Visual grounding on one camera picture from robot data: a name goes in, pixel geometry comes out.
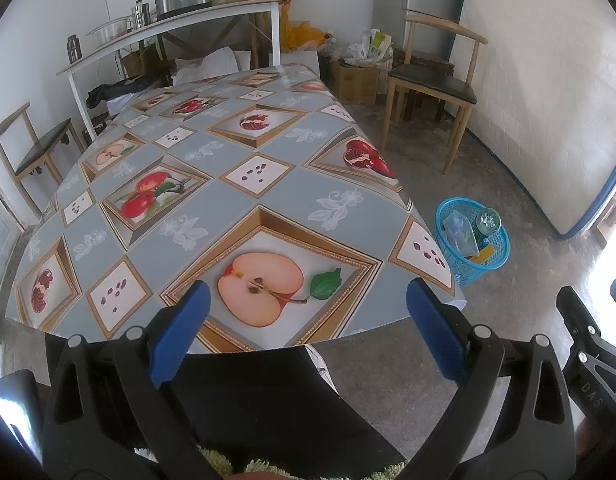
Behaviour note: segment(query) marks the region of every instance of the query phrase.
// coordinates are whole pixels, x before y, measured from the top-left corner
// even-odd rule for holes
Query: white padded panel
[[[481,46],[475,133],[565,234],[616,165],[616,14],[607,0],[466,0]],[[451,60],[464,77],[472,41]]]

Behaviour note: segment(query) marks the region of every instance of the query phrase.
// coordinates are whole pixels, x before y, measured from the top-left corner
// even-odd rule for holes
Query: basket rim
[[[450,243],[448,243],[448,240],[445,239],[445,237],[441,234],[441,209],[443,209],[444,207],[446,207],[447,205],[454,203],[454,202],[467,202],[470,203],[472,205],[476,205],[482,208],[485,208],[486,206],[483,204],[480,204],[479,202],[477,202],[476,200],[471,200],[470,198],[464,198],[461,196],[455,196],[452,198],[448,198],[446,200],[444,200],[443,202],[441,202],[438,206],[437,206],[437,211],[435,211],[435,233],[438,235],[438,242],[443,244],[443,246],[448,249],[450,251],[450,253],[457,259],[459,259],[459,261],[461,261],[461,263],[466,264],[467,266],[469,266],[472,269],[475,270],[481,270],[481,271],[486,271],[486,270],[496,270],[499,269],[499,267],[503,266],[503,264],[505,264],[508,260],[508,257],[510,256],[510,238],[508,237],[508,232],[506,231],[506,228],[503,226],[503,224],[501,225],[501,231],[507,241],[506,244],[506,254],[503,256],[503,258],[501,258],[501,261],[494,264],[494,265],[480,265],[480,264],[474,264],[472,263],[470,260],[467,260],[466,258],[464,258],[463,256],[461,256],[461,254],[459,254],[456,250],[454,250],[454,248],[450,245]]]

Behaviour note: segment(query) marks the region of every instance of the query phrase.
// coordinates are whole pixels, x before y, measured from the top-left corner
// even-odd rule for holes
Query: white table leg
[[[272,28],[272,64],[281,65],[281,47],[279,43],[279,2],[271,3],[270,23]]]
[[[86,110],[86,103],[83,101],[81,95],[79,95],[78,90],[76,89],[76,85],[74,84],[74,75],[72,72],[68,72],[68,81],[70,81],[70,87],[72,87],[72,93],[74,94],[78,111],[81,113],[81,118],[83,118],[83,122],[86,124],[86,128],[88,129],[90,140],[94,142],[96,139],[96,132],[94,131],[94,126],[92,126],[92,121],[90,120],[90,116]]]

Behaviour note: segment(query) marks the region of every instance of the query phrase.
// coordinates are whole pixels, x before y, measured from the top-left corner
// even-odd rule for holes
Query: apple stem
[[[286,298],[281,294],[278,294],[277,292],[270,290],[269,288],[267,288],[267,286],[262,285],[261,283],[257,283],[257,282],[253,282],[252,280],[248,280],[248,283],[250,283],[251,285],[254,285],[256,288],[260,288],[261,290],[265,290],[268,294],[274,296],[275,298],[277,298],[277,300],[283,300],[283,301],[287,301],[288,303],[299,303],[299,304],[306,304],[308,303],[308,299],[306,298],[305,300],[293,300],[291,298]]]

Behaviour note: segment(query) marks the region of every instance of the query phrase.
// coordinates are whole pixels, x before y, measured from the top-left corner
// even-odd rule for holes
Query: blue plastic basket
[[[485,206],[479,202],[470,200],[468,198],[449,198],[439,204],[437,213],[435,213],[435,238],[437,244],[441,248],[445,260],[453,270],[454,279],[459,286],[466,286],[472,283],[482,274],[485,274],[489,270],[499,269],[510,256],[510,240],[508,239],[508,233],[501,226],[501,229],[497,234],[486,238],[485,245],[491,244],[496,248],[495,254],[489,257],[483,265],[473,264],[461,256],[455,251],[448,240],[445,239],[444,234],[441,232],[443,229],[443,220],[453,212],[453,210],[459,211],[462,215],[469,219],[470,223],[474,222],[477,218],[477,213],[481,211]]]

